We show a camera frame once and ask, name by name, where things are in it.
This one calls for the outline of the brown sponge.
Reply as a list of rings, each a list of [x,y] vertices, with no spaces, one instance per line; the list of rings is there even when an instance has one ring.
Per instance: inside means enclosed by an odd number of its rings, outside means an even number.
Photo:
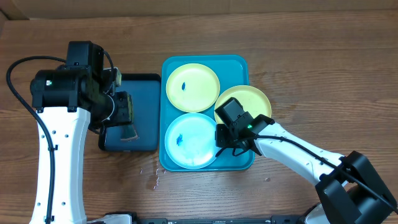
[[[138,138],[137,131],[133,124],[121,126],[121,140],[132,141]]]

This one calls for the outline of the light blue plate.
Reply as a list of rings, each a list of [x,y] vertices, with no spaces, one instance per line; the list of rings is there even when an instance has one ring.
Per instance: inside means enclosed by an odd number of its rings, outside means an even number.
[[[201,113],[186,113],[167,128],[164,146],[167,155],[179,167],[197,170],[216,160],[220,150],[215,140],[216,122]]]

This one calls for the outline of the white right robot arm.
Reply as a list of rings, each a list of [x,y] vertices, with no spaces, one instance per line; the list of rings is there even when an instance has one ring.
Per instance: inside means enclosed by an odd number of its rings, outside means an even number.
[[[397,201],[369,159],[320,149],[287,132],[273,119],[248,112],[216,110],[222,149],[241,148],[276,160],[314,185],[320,199],[302,223],[382,223],[397,211]]]

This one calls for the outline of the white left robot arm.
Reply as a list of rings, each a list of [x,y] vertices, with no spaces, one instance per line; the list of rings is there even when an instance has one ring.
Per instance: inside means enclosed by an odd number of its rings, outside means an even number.
[[[107,53],[90,41],[72,41],[64,65],[40,70],[30,84],[41,119],[39,168],[31,223],[86,223],[83,161],[89,129],[133,124],[132,97],[116,91],[121,73],[104,68]]]

